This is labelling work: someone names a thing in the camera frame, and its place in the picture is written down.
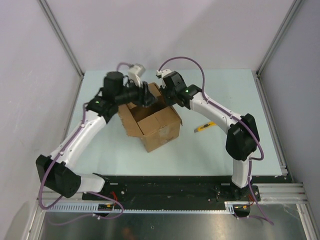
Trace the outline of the brown cardboard express box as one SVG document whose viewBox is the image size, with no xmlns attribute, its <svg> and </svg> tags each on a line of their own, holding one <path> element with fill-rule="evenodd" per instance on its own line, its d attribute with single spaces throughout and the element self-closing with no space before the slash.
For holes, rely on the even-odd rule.
<svg viewBox="0 0 320 240">
<path fill-rule="evenodd" d="M 129 137 L 139 138 L 145 150 L 150 153 L 179 137 L 183 122 L 172 106 L 168 106 L 156 83 L 150 83 L 149 90 L 157 98 L 150 107 L 134 103 L 123 104 L 118 115 Z"/>
</svg>

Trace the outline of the yellow utility knife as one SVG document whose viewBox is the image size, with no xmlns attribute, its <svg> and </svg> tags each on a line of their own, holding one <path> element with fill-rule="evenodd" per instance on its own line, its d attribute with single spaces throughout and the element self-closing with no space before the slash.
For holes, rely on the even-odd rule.
<svg viewBox="0 0 320 240">
<path fill-rule="evenodd" d="M 203 124 L 203 125 L 200 125 L 200 126 L 196 127 L 196 128 L 194 129 L 194 133 L 198 133 L 198 132 L 204 131 L 205 129 L 208 129 L 208 128 L 210 128 L 210 127 L 214 127 L 214 126 L 216 126 L 216 125 L 217 125 L 217 124 L 216 124 L 215 122 L 209 121 L 209 122 L 207 122 L 207 123 L 205 123 L 205 124 Z"/>
</svg>

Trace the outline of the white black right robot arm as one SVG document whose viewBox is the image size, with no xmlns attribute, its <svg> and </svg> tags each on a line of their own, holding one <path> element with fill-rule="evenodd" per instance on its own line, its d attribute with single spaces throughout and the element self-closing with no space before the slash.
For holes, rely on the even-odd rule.
<svg viewBox="0 0 320 240">
<path fill-rule="evenodd" d="M 230 194 L 242 201 L 251 185 L 250 157 L 260 141 L 255 118 L 249 113 L 234 113 L 211 99 L 200 87 L 186 85 L 177 71 L 158 70 L 156 76 L 162 80 L 160 92 L 165 103 L 201 114 L 226 134 L 225 149 L 233 160 Z"/>
</svg>

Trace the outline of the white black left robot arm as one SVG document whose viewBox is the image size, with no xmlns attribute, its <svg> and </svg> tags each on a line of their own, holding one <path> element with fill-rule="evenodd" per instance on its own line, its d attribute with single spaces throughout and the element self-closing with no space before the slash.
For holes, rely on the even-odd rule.
<svg viewBox="0 0 320 240">
<path fill-rule="evenodd" d="M 118 113 L 120 106 L 134 103 L 149 107 L 156 102 L 147 82 L 141 80 L 143 73 L 141 66 L 135 65 L 127 75 L 119 71 L 106 74 L 97 94 L 83 104 L 77 127 L 48 156 L 40 155 L 36 159 L 41 192 L 47 187 L 65 198 L 88 192 L 93 192 L 100 200 L 110 196 L 111 188 L 106 179 L 94 173 L 75 173 L 75 167 L 82 152 Z"/>
</svg>

